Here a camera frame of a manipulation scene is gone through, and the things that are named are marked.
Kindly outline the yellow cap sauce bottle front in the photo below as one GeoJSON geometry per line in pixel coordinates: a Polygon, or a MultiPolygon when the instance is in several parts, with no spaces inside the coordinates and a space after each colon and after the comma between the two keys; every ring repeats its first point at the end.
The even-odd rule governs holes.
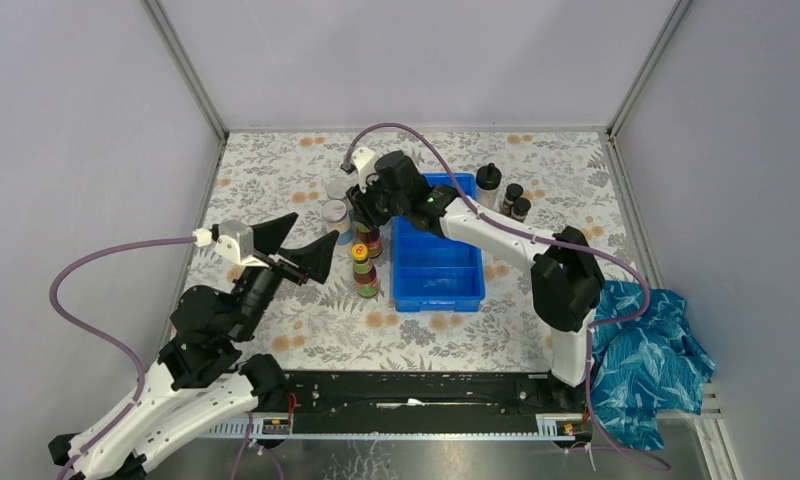
{"type": "Polygon", "coordinates": [[[353,260],[353,281],[357,293],[364,298],[372,298],[379,293],[379,280],[372,264],[368,248],[357,243],[351,248],[353,260]]]}

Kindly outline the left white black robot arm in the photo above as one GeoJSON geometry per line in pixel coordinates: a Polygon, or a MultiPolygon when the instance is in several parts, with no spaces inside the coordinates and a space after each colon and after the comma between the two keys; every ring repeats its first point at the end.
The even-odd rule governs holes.
{"type": "Polygon", "coordinates": [[[287,380],[274,357],[245,357],[240,345],[253,338],[283,283],[329,276],[337,232],[288,249],[296,220],[292,213],[254,225],[229,220],[183,238],[211,247],[240,276],[229,291],[188,288],[170,316],[174,336],[149,366],[137,367],[135,387],[92,426],[51,440],[61,478],[141,479],[216,423],[285,402],[287,380]]]}

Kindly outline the sauce bottle red label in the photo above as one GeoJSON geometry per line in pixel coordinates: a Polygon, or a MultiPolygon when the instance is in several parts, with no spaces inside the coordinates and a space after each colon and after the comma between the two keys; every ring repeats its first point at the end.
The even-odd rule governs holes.
{"type": "Polygon", "coordinates": [[[383,250],[379,228],[367,227],[361,222],[355,222],[354,227],[357,242],[366,246],[371,258],[378,258],[383,250]]]}

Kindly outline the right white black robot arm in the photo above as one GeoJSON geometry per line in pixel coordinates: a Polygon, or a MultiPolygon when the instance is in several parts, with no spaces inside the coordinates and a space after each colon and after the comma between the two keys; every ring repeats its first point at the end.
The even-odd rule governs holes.
{"type": "Polygon", "coordinates": [[[528,227],[469,197],[454,175],[430,183],[401,151],[379,155],[356,148],[342,169],[357,179],[346,193],[357,221],[381,227],[402,218],[421,232],[476,247],[526,275],[533,309],[550,328],[554,345],[551,402],[573,412],[588,400],[587,330],[605,278],[579,230],[528,227]]]}

